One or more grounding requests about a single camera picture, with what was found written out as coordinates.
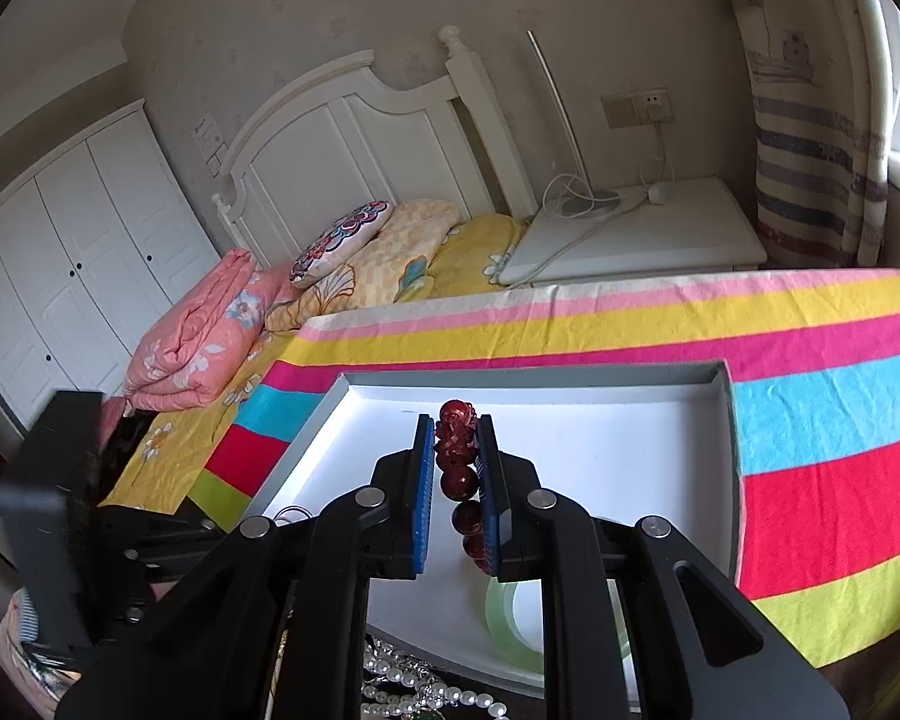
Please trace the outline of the green jade bangle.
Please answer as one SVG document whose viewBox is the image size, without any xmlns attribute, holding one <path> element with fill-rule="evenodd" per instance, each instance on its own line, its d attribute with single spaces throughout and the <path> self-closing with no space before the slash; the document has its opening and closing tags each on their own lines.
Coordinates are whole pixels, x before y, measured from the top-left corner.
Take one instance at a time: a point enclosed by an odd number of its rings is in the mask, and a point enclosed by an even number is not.
<svg viewBox="0 0 900 720">
<path fill-rule="evenodd" d="M 500 583 L 491 578 L 484 619 L 494 647 L 512 667 L 544 673 L 543 593 L 539 580 Z"/>
</svg>

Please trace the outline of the grey jewelry tray box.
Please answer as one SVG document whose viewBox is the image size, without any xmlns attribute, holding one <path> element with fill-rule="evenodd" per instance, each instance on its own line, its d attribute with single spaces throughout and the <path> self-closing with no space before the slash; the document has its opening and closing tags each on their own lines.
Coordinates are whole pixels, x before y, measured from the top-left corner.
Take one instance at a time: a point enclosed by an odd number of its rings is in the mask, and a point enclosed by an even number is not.
<svg viewBox="0 0 900 720">
<path fill-rule="evenodd" d="M 661 515 L 727 577 L 738 574 L 740 462 L 720 362 L 344 372 L 279 457 L 250 514 L 319 514 L 367 484 L 379 458 L 411 447 L 419 416 L 436 416 L 452 398 L 489 416 L 499 447 L 530 460 L 546 488 L 611 522 Z M 372 583 L 368 632 L 461 678 L 538 697 L 541 670 L 505 655 L 486 622 L 487 598 L 514 603 L 517 644 L 541 650 L 538 585 L 505 590 L 484 575 L 451 516 L 450 500 L 436 494 L 424 574 Z"/>
</svg>

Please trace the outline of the yellow bed sheet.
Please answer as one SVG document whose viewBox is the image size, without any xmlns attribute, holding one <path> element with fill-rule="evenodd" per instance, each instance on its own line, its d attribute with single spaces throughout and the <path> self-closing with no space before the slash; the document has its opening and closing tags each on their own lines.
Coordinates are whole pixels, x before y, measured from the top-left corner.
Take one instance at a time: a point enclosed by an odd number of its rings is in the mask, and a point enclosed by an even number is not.
<svg viewBox="0 0 900 720">
<path fill-rule="evenodd" d="M 494 291 L 499 286 L 497 275 L 500 269 L 514 253 L 523 234 L 523 224 L 499 213 L 476 216 L 470 221 L 461 220 L 447 232 L 424 277 L 414 281 L 395 302 L 453 298 Z M 295 288 L 290 282 L 292 265 L 278 265 L 289 270 L 289 286 L 281 291 L 274 304 L 292 302 L 307 289 Z M 266 371 L 284 351 L 295 332 L 297 330 L 268 332 L 263 323 L 263 330 L 244 364 L 238 367 L 222 394 L 205 408 L 135 410 L 125 397 L 107 400 L 105 439 L 110 437 L 120 419 L 150 419 L 152 426 L 146 429 L 142 439 L 133 440 L 128 466 L 103 499 L 105 504 L 164 514 L 175 512 L 212 450 L 237 418 L 238 408 L 263 382 Z"/>
</svg>

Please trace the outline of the patterned round pillow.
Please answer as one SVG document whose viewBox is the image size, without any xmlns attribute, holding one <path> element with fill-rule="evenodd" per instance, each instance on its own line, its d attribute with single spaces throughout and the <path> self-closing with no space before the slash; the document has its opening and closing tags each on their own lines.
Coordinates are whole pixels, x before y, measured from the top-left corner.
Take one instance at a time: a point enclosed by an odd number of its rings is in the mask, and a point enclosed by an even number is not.
<svg viewBox="0 0 900 720">
<path fill-rule="evenodd" d="M 393 210 L 395 204 L 390 200 L 374 200 L 334 220 L 295 259 L 290 282 L 299 289 L 318 283 L 372 241 L 390 220 Z"/>
</svg>

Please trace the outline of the pink folded quilt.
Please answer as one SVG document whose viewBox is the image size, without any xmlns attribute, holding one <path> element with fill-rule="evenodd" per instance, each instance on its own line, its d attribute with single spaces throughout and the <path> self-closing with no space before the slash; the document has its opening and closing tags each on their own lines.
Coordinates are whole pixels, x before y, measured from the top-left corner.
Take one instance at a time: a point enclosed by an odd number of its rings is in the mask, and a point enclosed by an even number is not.
<svg viewBox="0 0 900 720">
<path fill-rule="evenodd" d="M 285 266 L 265 268 L 248 250 L 229 250 L 144 333 L 123 380 L 131 408 L 208 406 L 244 364 L 288 286 Z"/>
</svg>

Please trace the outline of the white wardrobe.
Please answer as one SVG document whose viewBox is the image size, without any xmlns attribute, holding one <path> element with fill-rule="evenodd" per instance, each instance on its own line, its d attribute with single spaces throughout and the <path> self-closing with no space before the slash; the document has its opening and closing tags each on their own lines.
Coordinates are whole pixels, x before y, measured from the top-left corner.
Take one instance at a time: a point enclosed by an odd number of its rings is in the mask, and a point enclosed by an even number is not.
<svg viewBox="0 0 900 720">
<path fill-rule="evenodd" d="M 134 350 L 219 259 L 139 101 L 0 192 L 0 398 L 29 427 L 58 390 L 113 395 Z"/>
</svg>

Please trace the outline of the white bedside table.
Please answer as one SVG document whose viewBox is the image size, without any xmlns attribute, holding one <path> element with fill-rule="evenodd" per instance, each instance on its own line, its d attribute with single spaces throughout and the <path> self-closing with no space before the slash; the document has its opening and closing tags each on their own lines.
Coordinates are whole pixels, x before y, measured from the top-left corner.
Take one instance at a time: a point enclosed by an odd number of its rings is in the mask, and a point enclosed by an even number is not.
<svg viewBox="0 0 900 720">
<path fill-rule="evenodd" d="M 756 270 L 767 252 L 718 177 L 626 187 L 610 213 L 540 211 L 499 271 L 499 283 L 586 283 Z"/>
</svg>

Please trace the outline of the striped colourful table cloth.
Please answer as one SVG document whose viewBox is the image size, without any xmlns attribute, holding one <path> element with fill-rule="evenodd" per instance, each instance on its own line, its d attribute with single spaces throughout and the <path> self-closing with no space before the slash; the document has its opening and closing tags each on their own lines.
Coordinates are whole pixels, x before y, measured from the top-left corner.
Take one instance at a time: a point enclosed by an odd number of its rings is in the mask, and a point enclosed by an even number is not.
<svg viewBox="0 0 900 720">
<path fill-rule="evenodd" d="M 900 629 L 900 270 L 514 289 L 315 317 L 190 489 L 237 523 L 347 371 L 720 361 L 745 493 L 740 585 L 818 667 Z"/>
</svg>

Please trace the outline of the white bed headboard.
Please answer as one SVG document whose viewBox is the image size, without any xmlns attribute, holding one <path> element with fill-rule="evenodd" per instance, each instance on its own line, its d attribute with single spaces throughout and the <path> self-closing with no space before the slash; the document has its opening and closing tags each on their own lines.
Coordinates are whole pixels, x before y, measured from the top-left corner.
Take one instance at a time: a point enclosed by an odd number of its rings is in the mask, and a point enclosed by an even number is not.
<svg viewBox="0 0 900 720">
<path fill-rule="evenodd" d="M 481 55 L 445 25 L 439 78 L 395 89 L 372 50 L 329 60 L 250 115 L 222 164 L 215 210 L 264 266 L 297 257 L 372 200 L 447 200 L 463 218 L 533 216 L 538 199 Z"/>
</svg>

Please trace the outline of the white standing lamp rod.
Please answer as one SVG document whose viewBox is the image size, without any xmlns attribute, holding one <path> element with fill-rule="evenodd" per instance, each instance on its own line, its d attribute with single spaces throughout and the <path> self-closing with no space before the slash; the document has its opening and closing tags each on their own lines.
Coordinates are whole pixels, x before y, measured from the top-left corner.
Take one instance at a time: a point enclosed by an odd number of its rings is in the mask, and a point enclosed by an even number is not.
<svg viewBox="0 0 900 720">
<path fill-rule="evenodd" d="M 587 171 L 587 166 L 585 166 L 582 149 L 580 149 L 577 135 L 575 135 L 574 124 L 572 124 L 571 117 L 569 117 L 569 111 L 567 110 L 566 103 L 564 103 L 564 99 L 562 99 L 562 94 L 560 94 L 560 89 L 559 86 L 557 86 L 556 78 L 554 78 L 551 66 L 549 65 L 548 59 L 546 59 L 546 55 L 544 55 L 544 50 L 539 43 L 538 36 L 536 36 L 532 29 L 526 31 L 526 39 L 528 39 L 528 44 L 530 44 L 533 55 L 538 62 L 539 70 L 541 70 L 544 83 L 546 83 L 546 88 L 548 88 L 549 98 L 553 101 L 560 130 L 564 133 L 567 148 L 569 148 L 569 153 L 571 153 L 575 174 L 577 174 L 577 177 L 582 181 L 583 188 L 585 188 L 587 192 L 590 192 L 590 190 L 592 190 L 592 183 L 590 182 L 589 171 Z"/>
</svg>

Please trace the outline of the striped curtain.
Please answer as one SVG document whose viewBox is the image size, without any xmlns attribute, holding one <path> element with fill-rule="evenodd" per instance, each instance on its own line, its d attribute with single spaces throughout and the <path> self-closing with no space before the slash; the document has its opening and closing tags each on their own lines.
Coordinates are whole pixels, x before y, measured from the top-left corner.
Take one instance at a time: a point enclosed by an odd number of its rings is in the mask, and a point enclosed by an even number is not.
<svg viewBox="0 0 900 720">
<path fill-rule="evenodd" d="M 780 266 L 871 266 L 893 70 L 880 0 L 730 0 L 756 122 L 756 215 Z"/>
</svg>

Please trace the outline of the wall power socket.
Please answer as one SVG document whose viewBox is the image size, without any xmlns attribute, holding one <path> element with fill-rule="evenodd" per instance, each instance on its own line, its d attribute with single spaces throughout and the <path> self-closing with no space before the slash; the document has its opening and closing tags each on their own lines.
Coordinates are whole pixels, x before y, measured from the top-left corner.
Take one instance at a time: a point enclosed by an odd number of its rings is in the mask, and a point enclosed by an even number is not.
<svg viewBox="0 0 900 720">
<path fill-rule="evenodd" d="M 605 94 L 601 107 L 610 128 L 671 124 L 674 121 L 670 95 L 665 88 Z"/>
</svg>

